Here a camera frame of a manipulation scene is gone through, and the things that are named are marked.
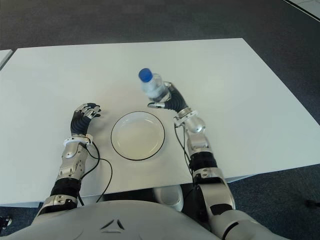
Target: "cable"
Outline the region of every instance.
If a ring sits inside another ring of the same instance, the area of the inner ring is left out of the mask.
[[[84,201],[82,201],[82,198],[81,198],[79,192],[78,192],[78,199],[79,199],[79,202],[80,202],[81,206],[84,206],[84,205],[85,205],[85,204],[84,204]]]
[[[94,165],[93,168],[91,168],[89,171],[87,171],[85,174],[83,174],[82,177],[80,177],[80,180],[82,180],[85,176],[87,176],[89,173],[91,173],[91,172],[98,166],[98,164],[99,164],[99,162],[100,162],[100,153],[99,153],[98,147],[97,147],[97,145],[96,145],[94,142],[92,142],[92,144],[93,144],[93,146],[94,146],[95,149],[96,149],[96,152],[97,152],[97,154],[98,154],[98,157],[93,157],[93,156],[90,154],[90,152],[88,151],[88,149],[87,149],[86,147],[85,147],[85,149],[88,151],[88,153],[91,155],[91,157],[93,157],[93,158],[95,158],[95,159],[98,159],[98,161],[96,162],[96,165]]]
[[[188,156],[188,154],[187,154],[187,152],[186,152],[186,149],[185,149],[185,142],[186,142],[185,129],[184,129],[184,127],[183,127],[183,140],[184,140],[183,142],[184,142],[184,143],[183,143],[183,145],[182,145],[182,143],[181,143],[181,141],[180,141],[180,139],[179,139],[179,137],[178,137],[178,134],[177,134],[177,128],[178,128],[178,126],[176,126],[176,124],[174,124],[174,133],[175,133],[176,139],[178,140],[181,148],[183,149],[184,160],[185,160],[186,166],[188,167],[188,170],[189,170],[189,172],[190,172],[190,174],[191,174],[191,177],[192,177],[192,176],[193,176],[193,175],[192,175],[192,171],[190,170],[189,164],[188,164],[187,159],[186,159],[186,157],[187,157],[187,158],[188,158],[188,161],[189,161],[189,163],[190,163],[189,156]]]
[[[185,195],[185,197],[183,198],[183,201],[185,201],[187,199],[187,197],[189,196],[189,194],[194,190],[194,188],[192,188],[190,191],[188,191],[188,193]]]
[[[100,161],[100,160],[106,161],[106,162],[110,165],[110,169],[111,169],[111,175],[110,175],[109,182],[108,182],[106,188],[104,189],[104,191],[102,192],[102,194],[99,196],[98,200],[96,201],[96,203],[97,203],[97,202],[99,202],[99,200],[102,198],[102,196],[105,194],[105,192],[107,191],[107,189],[108,189],[108,187],[109,187],[109,185],[110,185],[110,183],[111,183],[111,180],[112,180],[112,177],[113,177],[113,168],[112,168],[111,163],[110,163],[107,159],[100,158],[100,152],[99,152],[99,149],[98,149],[97,145],[96,145],[94,142],[92,142],[92,144],[93,144],[93,146],[94,146],[95,149],[96,149],[96,153],[97,153],[98,157],[93,156],[93,155],[91,154],[91,152],[90,152],[87,148],[85,148],[85,149],[87,150],[87,152],[89,153],[89,155],[90,155],[92,158],[98,159],[98,162],[97,162],[97,164],[96,164],[90,171],[86,172],[86,173],[81,177],[81,179],[83,179],[84,176],[86,176],[88,173],[90,173],[92,170],[94,170],[94,169],[97,167],[97,165],[99,164],[99,161]],[[78,193],[78,198],[79,198],[79,202],[81,203],[81,205],[84,206],[84,202],[82,201],[81,196],[80,196],[79,193]]]

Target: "white plate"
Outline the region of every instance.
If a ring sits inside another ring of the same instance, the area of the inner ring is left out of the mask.
[[[111,132],[114,150],[129,160],[150,158],[159,151],[164,141],[164,126],[156,116],[144,111],[124,115]]]

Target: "water bottle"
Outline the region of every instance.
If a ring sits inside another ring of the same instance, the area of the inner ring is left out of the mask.
[[[157,73],[152,73],[149,68],[144,68],[139,72],[142,91],[153,102],[162,102],[169,98],[170,93],[166,85]]]

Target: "table surface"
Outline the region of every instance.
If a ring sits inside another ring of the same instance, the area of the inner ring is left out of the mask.
[[[51,46],[18,49],[0,71],[0,204],[43,201],[61,164],[74,109],[101,105],[88,133],[113,166],[107,193],[191,182],[173,129],[172,111],[150,109],[138,72],[148,67],[173,82],[206,123],[226,178],[320,162],[320,126],[242,38]],[[156,115],[165,128],[161,150],[143,161],[111,145],[116,121],[133,111]],[[95,164],[88,158],[86,169]],[[104,162],[82,182],[83,196],[105,188]]]
[[[11,55],[12,50],[0,50],[0,68]]]

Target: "gray carpet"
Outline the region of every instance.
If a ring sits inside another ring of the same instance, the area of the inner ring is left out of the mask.
[[[320,23],[282,0],[0,0],[0,50],[221,38],[244,38],[320,123]],[[260,174],[230,187],[238,209],[273,232],[318,240],[320,210],[304,199],[320,201],[319,170]],[[189,197],[184,211],[194,217],[192,206]],[[0,216],[13,216],[2,234],[29,225],[36,212],[0,207]]]

